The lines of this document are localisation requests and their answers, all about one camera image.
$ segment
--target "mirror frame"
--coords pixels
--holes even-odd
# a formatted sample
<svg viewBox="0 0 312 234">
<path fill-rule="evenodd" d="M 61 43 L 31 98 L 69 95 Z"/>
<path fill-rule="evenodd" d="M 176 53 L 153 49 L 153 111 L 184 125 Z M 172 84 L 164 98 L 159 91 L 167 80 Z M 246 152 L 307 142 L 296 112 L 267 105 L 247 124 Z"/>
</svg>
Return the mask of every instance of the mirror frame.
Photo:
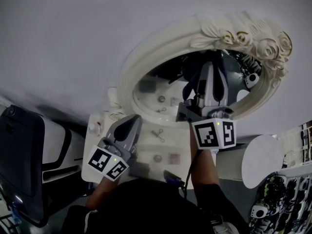
<svg viewBox="0 0 312 234">
<path fill-rule="evenodd" d="M 259 19 L 248 12 L 226 15 L 195 15 L 174 21 L 140 42 L 126 58 L 117 99 L 126 114 L 141 114 L 156 124 L 182 127 L 183 122 L 168 122 L 143 112 L 134 103 L 136 84 L 160 64 L 194 51 L 229 49 L 251 55 L 262 64 L 260 80 L 251 92 L 230 107 L 234 119 L 261 107 L 278 89 L 288 72 L 286 62 L 293 45 L 290 37 L 271 19 Z"/>
</svg>

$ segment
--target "dark shirt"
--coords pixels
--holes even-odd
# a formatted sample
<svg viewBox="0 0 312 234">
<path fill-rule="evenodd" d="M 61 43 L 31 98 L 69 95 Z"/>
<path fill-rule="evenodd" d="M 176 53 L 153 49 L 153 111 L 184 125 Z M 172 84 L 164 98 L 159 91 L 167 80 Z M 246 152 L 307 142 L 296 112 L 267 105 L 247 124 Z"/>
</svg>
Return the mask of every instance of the dark shirt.
<svg viewBox="0 0 312 234">
<path fill-rule="evenodd" d="M 117 186 L 113 195 L 88 217 L 87 233 L 166 232 L 190 230 L 214 233 L 211 219 L 222 215 L 240 234 L 249 233 L 247 223 L 218 185 L 203 185 L 197 204 L 185 200 L 168 183 L 136 179 Z M 72 206 L 61 234 L 82 234 L 90 209 Z"/>
</svg>

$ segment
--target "black sleeve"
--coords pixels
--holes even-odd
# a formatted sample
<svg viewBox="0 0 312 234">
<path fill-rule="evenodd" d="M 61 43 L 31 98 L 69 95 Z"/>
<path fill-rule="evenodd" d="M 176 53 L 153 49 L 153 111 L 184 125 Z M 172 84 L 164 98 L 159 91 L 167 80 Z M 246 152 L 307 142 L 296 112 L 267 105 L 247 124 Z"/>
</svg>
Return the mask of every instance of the black sleeve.
<svg viewBox="0 0 312 234">
<path fill-rule="evenodd" d="M 198 207 L 204 212 L 221 215 L 223 221 L 232 223 L 240 234 L 250 232 L 248 224 L 218 185 L 202 185 L 196 196 Z"/>
<path fill-rule="evenodd" d="M 83 234 L 86 215 L 91 210 L 87 207 L 74 205 L 69 208 L 60 234 Z"/>
</svg>

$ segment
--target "black cable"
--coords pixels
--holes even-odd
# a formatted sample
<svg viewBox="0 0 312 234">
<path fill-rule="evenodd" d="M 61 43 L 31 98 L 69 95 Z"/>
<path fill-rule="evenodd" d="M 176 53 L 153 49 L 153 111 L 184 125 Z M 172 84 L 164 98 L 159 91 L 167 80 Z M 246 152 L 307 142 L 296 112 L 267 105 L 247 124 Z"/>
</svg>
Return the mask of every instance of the black cable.
<svg viewBox="0 0 312 234">
<path fill-rule="evenodd" d="M 190 165 L 190 168 L 189 168 L 189 173 L 187 174 L 186 182 L 185 182 L 185 187 L 184 187 L 184 199 L 186 199 L 186 196 L 187 196 L 187 186 L 188 186 L 188 184 L 189 184 L 189 179 L 190 179 L 190 176 L 191 176 L 192 169 L 193 169 L 193 167 L 194 167 L 194 165 L 195 165 L 195 162 L 196 162 L 198 156 L 201 154 L 202 151 L 203 151 L 203 150 L 198 149 L 197 152 L 196 152 L 196 154 L 195 154 L 194 159 L 193 159 L 192 162 L 191 162 L 191 165 Z"/>
</svg>

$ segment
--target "white wall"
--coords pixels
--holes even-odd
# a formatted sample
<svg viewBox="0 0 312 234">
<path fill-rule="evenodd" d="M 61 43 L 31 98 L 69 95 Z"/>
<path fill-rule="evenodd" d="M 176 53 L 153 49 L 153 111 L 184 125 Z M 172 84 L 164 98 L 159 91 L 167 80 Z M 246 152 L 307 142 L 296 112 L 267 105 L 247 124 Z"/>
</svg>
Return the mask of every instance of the white wall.
<svg viewBox="0 0 312 234">
<path fill-rule="evenodd" d="M 293 54 L 280 89 L 238 122 L 238 135 L 280 132 L 312 119 L 311 8 L 312 0 L 0 0 L 0 93 L 86 122 L 107 109 L 107 88 L 151 32 L 196 13 L 249 10 L 283 25 Z"/>
</svg>

